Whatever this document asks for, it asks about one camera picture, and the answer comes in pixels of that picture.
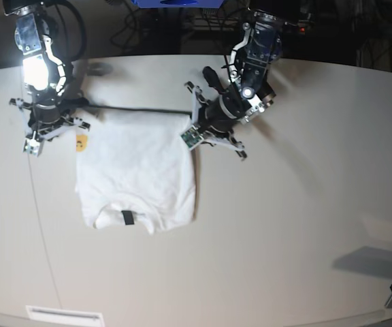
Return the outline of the white label strip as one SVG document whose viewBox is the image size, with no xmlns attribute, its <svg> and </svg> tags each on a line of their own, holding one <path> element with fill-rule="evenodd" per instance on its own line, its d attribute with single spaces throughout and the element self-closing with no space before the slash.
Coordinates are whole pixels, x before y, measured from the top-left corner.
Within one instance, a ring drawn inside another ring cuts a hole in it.
<svg viewBox="0 0 392 327">
<path fill-rule="evenodd" d="M 103 315 L 86 311 L 70 311 L 45 307 L 26 306 L 30 320 L 69 326 L 105 326 Z"/>
</svg>

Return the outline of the white printed T-shirt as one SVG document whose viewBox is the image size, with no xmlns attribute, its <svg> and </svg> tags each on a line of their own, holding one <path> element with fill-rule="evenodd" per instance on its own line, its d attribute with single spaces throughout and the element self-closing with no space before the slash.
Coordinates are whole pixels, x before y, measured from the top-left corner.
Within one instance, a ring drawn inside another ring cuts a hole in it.
<svg viewBox="0 0 392 327">
<path fill-rule="evenodd" d="M 181 138 L 187 115 L 102 109 L 81 117 L 90 128 L 77 135 L 76 193 L 88 227 L 140 223 L 154 234 L 193 221 L 195 168 Z"/>
</svg>

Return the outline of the power strip with red light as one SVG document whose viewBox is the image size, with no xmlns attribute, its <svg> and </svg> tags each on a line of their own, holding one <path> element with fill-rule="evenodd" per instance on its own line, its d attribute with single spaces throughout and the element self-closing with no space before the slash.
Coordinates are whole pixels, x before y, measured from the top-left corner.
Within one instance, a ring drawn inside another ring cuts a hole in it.
<svg viewBox="0 0 392 327">
<path fill-rule="evenodd" d="M 314 23 L 309 20 L 300 20 L 297 23 L 286 22 L 283 24 L 283 34 L 305 35 L 314 27 Z"/>
</svg>

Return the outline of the blue box at top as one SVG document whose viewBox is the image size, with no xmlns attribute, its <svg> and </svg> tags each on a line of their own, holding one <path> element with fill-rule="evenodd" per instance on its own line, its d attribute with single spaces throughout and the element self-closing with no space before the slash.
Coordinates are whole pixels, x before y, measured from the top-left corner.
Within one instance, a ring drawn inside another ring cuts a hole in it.
<svg viewBox="0 0 392 327">
<path fill-rule="evenodd" d="M 196 7 L 218 9 L 223 4 L 223 0 L 134 0 L 132 3 L 144 9 L 162 7 Z"/>
</svg>

